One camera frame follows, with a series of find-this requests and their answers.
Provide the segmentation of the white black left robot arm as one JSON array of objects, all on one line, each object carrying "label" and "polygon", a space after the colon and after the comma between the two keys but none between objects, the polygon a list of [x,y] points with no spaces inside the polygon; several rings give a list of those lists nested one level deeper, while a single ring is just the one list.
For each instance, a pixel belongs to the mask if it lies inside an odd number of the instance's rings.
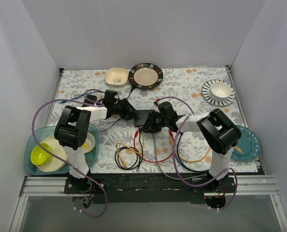
[{"label": "white black left robot arm", "polygon": [[135,119],[139,112],[117,91],[106,90],[100,105],[74,107],[65,106],[55,128],[54,137],[63,147],[67,161],[70,163],[68,179],[80,193],[91,190],[92,182],[87,178],[90,169],[86,163],[84,143],[87,138],[89,124],[93,121],[108,119],[113,115],[125,121]]}]

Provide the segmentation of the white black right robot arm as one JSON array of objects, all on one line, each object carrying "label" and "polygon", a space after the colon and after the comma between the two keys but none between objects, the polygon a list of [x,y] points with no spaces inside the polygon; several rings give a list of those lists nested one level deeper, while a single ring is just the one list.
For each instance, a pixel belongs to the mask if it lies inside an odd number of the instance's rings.
[{"label": "white black right robot arm", "polygon": [[[137,122],[145,132],[160,132],[162,128],[168,128],[175,132],[172,156],[175,171],[179,179],[187,186],[193,188],[204,187],[213,192],[221,191],[225,186],[225,180],[229,172],[232,151],[237,145],[242,134],[238,127],[221,111],[213,111],[203,115],[178,115],[168,101],[158,105],[157,110],[150,110],[145,116],[139,116]],[[208,169],[208,180],[200,184],[191,184],[180,175],[175,156],[178,152],[178,141],[185,132],[201,132],[212,149],[212,162]]]}]

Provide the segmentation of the dark grey network switch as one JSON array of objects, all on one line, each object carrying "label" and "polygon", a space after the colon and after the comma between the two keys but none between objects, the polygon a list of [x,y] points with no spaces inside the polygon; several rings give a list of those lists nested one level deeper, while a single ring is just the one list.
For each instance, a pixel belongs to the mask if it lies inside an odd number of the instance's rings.
[{"label": "dark grey network switch", "polygon": [[135,127],[143,126],[148,119],[149,113],[154,111],[155,110],[138,110],[139,114],[134,120],[134,126]]}]

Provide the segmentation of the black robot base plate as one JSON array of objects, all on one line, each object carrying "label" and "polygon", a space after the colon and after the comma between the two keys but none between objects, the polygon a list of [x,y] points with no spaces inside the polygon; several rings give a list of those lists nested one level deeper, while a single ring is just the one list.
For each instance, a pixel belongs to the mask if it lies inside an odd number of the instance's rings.
[{"label": "black robot base plate", "polygon": [[163,174],[93,174],[92,178],[102,184],[109,203],[190,202],[204,204],[204,195],[234,192],[235,182],[229,177],[217,186],[211,183],[192,188],[180,180]]}]

